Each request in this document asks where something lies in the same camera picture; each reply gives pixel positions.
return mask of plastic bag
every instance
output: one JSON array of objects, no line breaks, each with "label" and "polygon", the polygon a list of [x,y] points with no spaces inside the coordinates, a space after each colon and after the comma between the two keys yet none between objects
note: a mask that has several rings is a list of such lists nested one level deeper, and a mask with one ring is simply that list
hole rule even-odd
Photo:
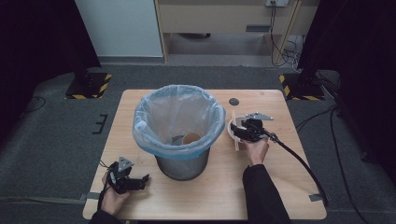
[{"label": "plastic bag", "polygon": [[[162,158],[187,160],[200,156],[218,139],[225,110],[207,91],[170,85],[142,98],[134,111],[134,140],[143,150]],[[198,133],[198,141],[180,145],[177,139]]]}]

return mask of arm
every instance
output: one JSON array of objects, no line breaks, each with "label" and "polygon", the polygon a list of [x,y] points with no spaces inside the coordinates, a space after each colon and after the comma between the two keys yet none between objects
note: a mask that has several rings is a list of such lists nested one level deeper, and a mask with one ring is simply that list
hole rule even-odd
[{"label": "arm", "polygon": [[[102,178],[102,181],[106,183],[107,173]],[[107,188],[104,189],[104,196],[100,209],[93,214],[90,224],[121,224],[121,222],[115,217],[115,215],[121,210],[124,202],[129,198],[131,192],[118,194],[108,184]]]},{"label": "arm", "polygon": [[243,174],[248,222],[250,224],[291,223],[279,192],[262,164],[269,148],[267,140],[244,143],[250,161],[249,167]]}]

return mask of wall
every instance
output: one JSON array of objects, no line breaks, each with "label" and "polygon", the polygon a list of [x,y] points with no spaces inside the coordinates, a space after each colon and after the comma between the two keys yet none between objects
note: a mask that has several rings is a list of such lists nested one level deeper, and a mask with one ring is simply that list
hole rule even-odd
[{"label": "wall", "polygon": [[162,58],[153,0],[76,0],[99,59]]}]

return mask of power strip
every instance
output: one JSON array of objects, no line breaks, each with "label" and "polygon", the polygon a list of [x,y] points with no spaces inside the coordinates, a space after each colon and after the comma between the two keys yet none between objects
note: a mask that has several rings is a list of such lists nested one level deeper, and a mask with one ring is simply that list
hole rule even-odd
[{"label": "power strip", "polygon": [[272,7],[274,4],[276,7],[286,7],[289,0],[266,0],[265,5],[267,7]]}]

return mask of table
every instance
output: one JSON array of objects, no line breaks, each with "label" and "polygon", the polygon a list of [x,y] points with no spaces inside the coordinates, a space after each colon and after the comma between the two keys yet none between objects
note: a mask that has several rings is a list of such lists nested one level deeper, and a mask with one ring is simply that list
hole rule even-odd
[{"label": "table", "polygon": [[[226,122],[236,116],[259,111],[273,117],[264,127],[306,160],[281,91],[274,90],[207,90],[227,111]],[[176,181],[164,175],[153,155],[140,149],[132,136],[134,108],[149,90],[128,90],[121,97],[101,160],[109,165],[123,156],[134,162],[131,178],[150,174],[144,190],[134,191],[118,218],[139,220],[246,220],[247,210],[242,173],[248,166],[245,150],[235,151],[234,141],[224,129],[210,149],[205,170],[190,181]],[[237,98],[239,105],[229,104]],[[264,160],[291,219],[323,219],[322,201],[311,202],[318,194],[315,182],[289,152],[274,143]],[[103,188],[106,168],[98,165],[91,192]],[[97,200],[88,199],[83,216],[90,219]]]}]

